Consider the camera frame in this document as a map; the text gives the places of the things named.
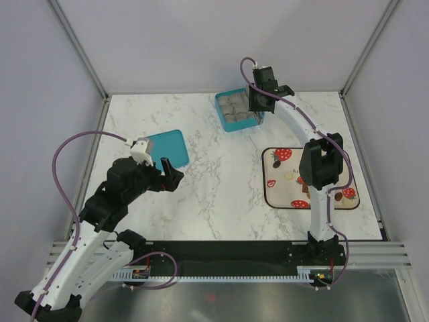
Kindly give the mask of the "metal tongs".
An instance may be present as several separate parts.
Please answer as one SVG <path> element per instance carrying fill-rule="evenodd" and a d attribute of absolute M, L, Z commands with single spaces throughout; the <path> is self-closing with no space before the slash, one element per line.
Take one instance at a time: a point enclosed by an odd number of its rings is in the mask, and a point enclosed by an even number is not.
<path fill-rule="evenodd" d="M 263 111 L 255 111 L 255 122 L 257 125 L 261 125 L 263 123 L 265 113 Z"/>

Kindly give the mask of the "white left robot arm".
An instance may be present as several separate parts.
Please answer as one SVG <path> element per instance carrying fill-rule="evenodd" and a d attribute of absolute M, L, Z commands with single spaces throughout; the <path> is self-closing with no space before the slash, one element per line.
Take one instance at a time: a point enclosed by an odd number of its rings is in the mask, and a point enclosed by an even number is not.
<path fill-rule="evenodd" d="M 128 214 L 128 206 L 143 193 L 173 192 L 184 173 L 167 158 L 162 169 L 132 157 L 120 158 L 107 171 L 79 215 L 75 231 L 45 278 L 32 290 L 21 291 L 15 304 L 31 321 L 77 321 L 88 300 L 120 268 L 145 260 L 146 240 L 126 229 L 92 266 L 88 261 Z"/>

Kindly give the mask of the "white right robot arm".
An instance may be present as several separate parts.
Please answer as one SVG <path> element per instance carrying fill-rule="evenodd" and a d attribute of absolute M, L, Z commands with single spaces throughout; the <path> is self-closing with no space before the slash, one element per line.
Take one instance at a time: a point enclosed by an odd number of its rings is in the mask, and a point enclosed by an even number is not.
<path fill-rule="evenodd" d="M 339 245 L 340 233 L 335 231 L 331 215 L 334 192 L 344 165 L 352 173 L 350 161 L 343 150 L 339 133 L 323 133 L 320 126 L 291 100 L 294 93 L 288 86 L 279 86 L 270 66 L 253 63 L 253 80 L 249 86 L 249 110 L 270 112 L 280 118 L 302 145 L 299 173 L 310 191 L 310 228 L 306 256 L 313 264 L 323 264 Z"/>

